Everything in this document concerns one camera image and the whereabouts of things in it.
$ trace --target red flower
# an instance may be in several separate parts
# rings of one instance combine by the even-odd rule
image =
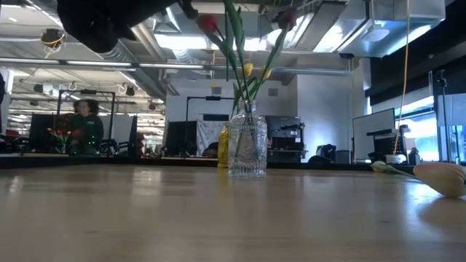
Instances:
[[[291,29],[293,29],[293,27],[296,26],[296,13],[298,11],[296,10],[296,8],[294,7],[291,7],[285,11],[283,11],[283,13],[281,13],[278,17],[278,27],[282,30],[284,30],[288,25],[288,30],[290,31]]]
[[[217,18],[213,15],[201,15],[196,19],[197,26],[203,32],[215,33],[217,31]]]

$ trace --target woman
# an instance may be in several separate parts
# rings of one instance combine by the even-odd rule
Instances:
[[[73,134],[71,144],[77,146],[82,154],[95,153],[103,138],[103,124],[98,117],[98,110],[96,100],[86,99],[74,103],[77,115],[70,122]]]

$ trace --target table surface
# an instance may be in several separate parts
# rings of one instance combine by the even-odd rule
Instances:
[[[371,172],[0,170],[0,261],[466,261],[466,201]]]

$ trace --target green shirt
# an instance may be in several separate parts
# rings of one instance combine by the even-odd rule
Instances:
[[[89,116],[77,115],[70,121],[71,130],[80,130],[81,138],[85,140],[95,139],[102,140],[103,138],[103,124],[102,120],[96,115],[90,114]]]

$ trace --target yellow bottle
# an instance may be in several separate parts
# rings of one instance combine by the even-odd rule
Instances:
[[[217,167],[228,167],[228,131],[229,123],[225,123],[224,128],[218,136],[218,164]]]

